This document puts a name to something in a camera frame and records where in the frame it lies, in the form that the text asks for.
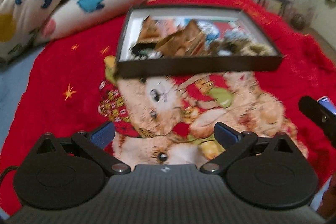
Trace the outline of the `person's right hand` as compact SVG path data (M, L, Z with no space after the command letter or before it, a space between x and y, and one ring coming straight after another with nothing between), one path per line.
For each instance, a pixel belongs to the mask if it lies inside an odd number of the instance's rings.
M322 201L319 205L317 213L324 219L328 219L335 215L336 207L336 182L335 174L331 176L329 188L322 196Z

